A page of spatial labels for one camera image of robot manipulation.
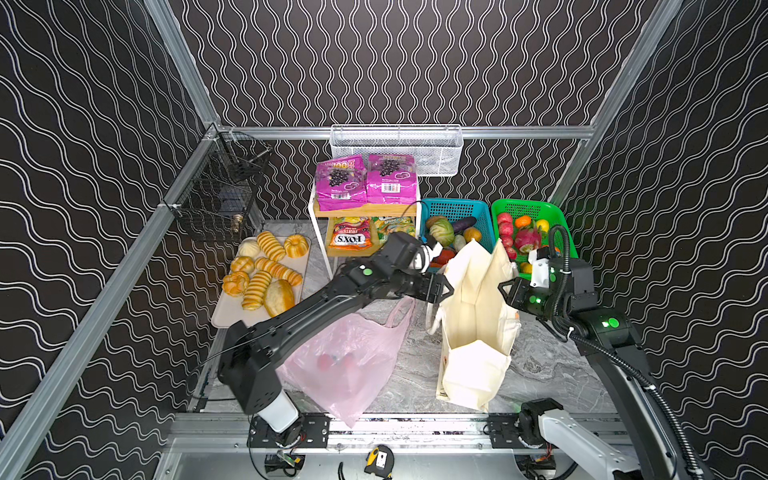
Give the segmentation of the cream canvas tote bag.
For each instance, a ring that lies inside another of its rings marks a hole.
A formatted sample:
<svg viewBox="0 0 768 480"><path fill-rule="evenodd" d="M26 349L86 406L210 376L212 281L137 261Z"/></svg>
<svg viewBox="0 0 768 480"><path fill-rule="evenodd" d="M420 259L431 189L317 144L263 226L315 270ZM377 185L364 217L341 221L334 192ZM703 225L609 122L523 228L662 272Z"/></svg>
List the cream canvas tote bag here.
<svg viewBox="0 0 768 480"><path fill-rule="evenodd" d="M472 241L441 267L454 293L435 308L427 332L442 331L439 400L486 412L511 363L521 331L519 311L498 286L519 277L498 241L489 251Z"/></svg>

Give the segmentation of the green yellow candy bag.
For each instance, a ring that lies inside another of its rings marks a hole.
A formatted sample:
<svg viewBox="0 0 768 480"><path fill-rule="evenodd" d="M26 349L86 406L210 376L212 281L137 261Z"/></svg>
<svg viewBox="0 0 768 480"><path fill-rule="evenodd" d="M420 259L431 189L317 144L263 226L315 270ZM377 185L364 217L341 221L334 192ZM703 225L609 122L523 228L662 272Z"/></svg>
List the green yellow candy bag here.
<svg viewBox="0 0 768 480"><path fill-rule="evenodd" d="M395 232L402 232L416 237L416 228L412 217L374 217L373 226L380 243L385 243Z"/></svg>

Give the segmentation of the pink plastic bag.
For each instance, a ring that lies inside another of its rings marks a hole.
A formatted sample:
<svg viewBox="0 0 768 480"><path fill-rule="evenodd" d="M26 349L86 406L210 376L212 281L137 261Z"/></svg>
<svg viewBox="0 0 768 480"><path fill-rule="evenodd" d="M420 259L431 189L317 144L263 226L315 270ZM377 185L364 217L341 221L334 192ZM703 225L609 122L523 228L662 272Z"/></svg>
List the pink plastic bag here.
<svg viewBox="0 0 768 480"><path fill-rule="evenodd" d="M415 306L401 299L384 323L358 313L342 317L294 351L278 368L280 379L354 426L388 383Z"/></svg>

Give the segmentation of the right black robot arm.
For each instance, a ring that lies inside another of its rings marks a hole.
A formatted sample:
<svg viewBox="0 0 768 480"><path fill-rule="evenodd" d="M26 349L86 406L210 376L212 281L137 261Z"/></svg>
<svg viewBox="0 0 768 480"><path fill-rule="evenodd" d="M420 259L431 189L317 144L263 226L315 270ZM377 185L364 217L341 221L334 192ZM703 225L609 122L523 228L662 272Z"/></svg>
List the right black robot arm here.
<svg viewBox="0 0 768 480"><path fill-rule="evenodd" d="M522 405L521 442L557 447L595 479L712 478L650 378L633 323L600 304L592 267L572 257L568 230L551 226L546 245L530 249L528 261L528 279L499 284L503 300L533 316L557 341L576 345L607 390L636 455L624 456L552 399Z"/></svg>

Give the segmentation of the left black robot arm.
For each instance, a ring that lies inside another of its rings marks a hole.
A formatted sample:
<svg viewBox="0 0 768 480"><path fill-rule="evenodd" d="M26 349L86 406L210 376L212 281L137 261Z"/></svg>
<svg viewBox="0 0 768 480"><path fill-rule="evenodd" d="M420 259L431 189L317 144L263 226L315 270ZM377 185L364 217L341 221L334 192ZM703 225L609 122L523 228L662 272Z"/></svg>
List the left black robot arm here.
<svg viewBox="0 0 768 480"><path fill-rule="evenodd" d="M343 316L375 300L404 296L438 305L454 293L446 277L428 271L442 245L432 236L417 239L403 232L368 257L343 263L319 291L277 316L228 328L219 353L217 376L247 415L281 434L301 419L285 394L277 368L295 351Z"/></svg>

